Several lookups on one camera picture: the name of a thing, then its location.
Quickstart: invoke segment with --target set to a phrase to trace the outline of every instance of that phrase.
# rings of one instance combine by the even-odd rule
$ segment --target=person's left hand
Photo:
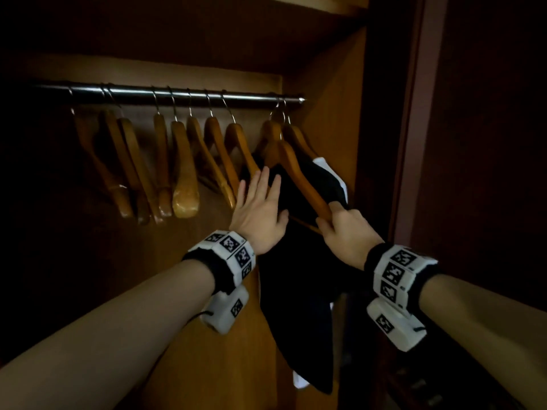
[[[230,224],[230,231],[245,237],[257,256],[268,252],[281,240],[289,223],[288,210],[277,215],[281,177],[276,175],[268,192],[269,176],[268,167],[254,173],[246,200],[245,180],[241,180]]]

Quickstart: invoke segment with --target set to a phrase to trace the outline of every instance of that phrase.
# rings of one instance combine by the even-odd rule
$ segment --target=hand
[[[254,173],[245,201],[245,180],[241,180],[230,224],[230,231],[245,237],[257,256],[268,252],[281,240],[289,223],[288,210],[277,215],[281,176],[275,176],[268,193],[269,176],[268,167]]]
[[[342,262],[364,270],[370,249],[383,243],[382,238],[359,210],[345,210],[338,201],[329,203],[329,206],[334,228],[324,219],[316,220],[326,245]]]

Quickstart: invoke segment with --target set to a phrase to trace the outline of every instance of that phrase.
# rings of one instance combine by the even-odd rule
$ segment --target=person's right arm
[[[357,210],[331,203],[332,224],[318,219],[325,243],[363,270],[383,240]],[[547,408],[547,313],[448,275],[424,285],[420,310],[465,348],[528,409]]]

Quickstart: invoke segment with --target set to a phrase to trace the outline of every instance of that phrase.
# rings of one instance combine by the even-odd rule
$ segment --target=hanger bar
[[[114,95],[116,102],[126,104],[149,104],[154,105],[154,94],[151,86],[124,86],[112,84],[98,83],[75,83],[75,82],[36,82],[31,84],[31,89],[35,89],[38,93],[49,92],[53,93],[64,102],[69,103],[71,100],[74,104],[80,103],[111,103],[112,100],[103,95],[103,89],[108,88]],[[74,92],[74,98],[71,99],[69,88]],[[205,91],[195,89],[175,89],[171,88],[173,96],[177,99],[177,105],[187,104],[191,96],[192,106],[208,106],[207,95],[211,99],[213,107],[224,108],[222,95],[224,99],[230,103],[233,108],[268,108],[278,103],[279,99],[285,100],[287,105],[298,106],[304,103],[305,98],[296,95],[281,96],[275,93],[248,93],[248,92],[221,92],[221,91]],[[158,102],[164,105],[172,105],[171,92],[167,87],[154,86],[154,93],[158,98]]]

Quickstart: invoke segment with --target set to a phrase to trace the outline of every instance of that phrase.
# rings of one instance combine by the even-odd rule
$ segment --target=metal closet rod
[[[72,99],[70,97],[70,89],[74,92],[73,102],[78,104],[81,102],[83,96],[89,99],[93,98],[93,102],[106,102],[111,103],[112,100],[109,97],[108,91],[112,92],[116,102],[143,102],[147,104],[154,104],[154,93],[156,94],[158,101],[168,104],[167,100],[171,101],[171,92],[167,87],[156,87],[152,90],[151,86],[125,86],[125,85],[113,85],[111,83],[76,83],[76,82],[35,82],[31,86],[40,91],[53,91],[62,93],[65,97],[65,101]],[[248,92],[226,92],[226,91],[209,91],[209,90],[197,90],[197,89],[175,89],[171,88],[172,94],[175,98],[185,99],[185,103],[191,98],[192,105],[195,106],[208,106],[207,95],[211,100],[213,106],[224,106],[222,103],[222,96],[228,102],[229,106],[245,107],[246,105],[251,108],[257,107],[263,104],[267,108],[270,108],[272,104],[277,104],[278,101],[285,101],[287,105],[301,105],[304,103],[305,98],[299,95],[277,95],[275,93],[248,93]]]

